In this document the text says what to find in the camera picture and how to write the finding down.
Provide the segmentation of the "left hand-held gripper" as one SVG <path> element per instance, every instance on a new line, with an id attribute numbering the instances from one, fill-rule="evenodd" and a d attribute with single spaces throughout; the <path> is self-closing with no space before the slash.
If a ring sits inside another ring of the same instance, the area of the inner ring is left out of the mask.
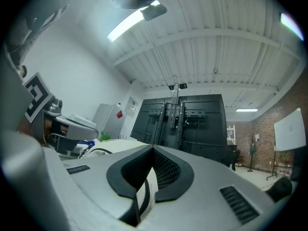
<path id="1" fill-rule="evenodd" d="M 97 129 L 62 115 L 62 100 L 54 96 L 40 72 L 36 72 L 24 87 L 33 97 L 22 119 L 24 134 L 34 137 L 42 145 L 55 145 L 58 139 L 54 133 L 70 140 L 93 140 L 98 137 Z"/>

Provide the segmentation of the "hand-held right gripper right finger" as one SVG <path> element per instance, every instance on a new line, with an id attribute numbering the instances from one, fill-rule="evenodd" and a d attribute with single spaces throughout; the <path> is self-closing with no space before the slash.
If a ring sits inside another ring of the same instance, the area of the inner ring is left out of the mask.
<path id="1" fill-rule="evenodd" d="M 260 215 L 273 206 L 257 186 L 222 163 L 179 150 L 163 150 L 189 163 L 194 171 L 190 188 L 177 200 L 155 203 L 140 223 L 143 231 L 231 231 L 242 224 L 220 189 L 234 187 Z"/>

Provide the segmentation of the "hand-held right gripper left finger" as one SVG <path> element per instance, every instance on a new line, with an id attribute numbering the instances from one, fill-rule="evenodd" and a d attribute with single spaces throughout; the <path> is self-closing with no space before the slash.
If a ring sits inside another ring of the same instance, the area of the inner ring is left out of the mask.
<path id="1" fill-rule="evenodd" d="M 107 170 L 113 163 L 141 149 L 143 146 L 62 161 L 55 150 L 44 148 L 48 173 L 70 231 L 128 229 L 148 215 L 154 205 L 153 170 L 134 199 L 119 196 L 107 180 Z"/>

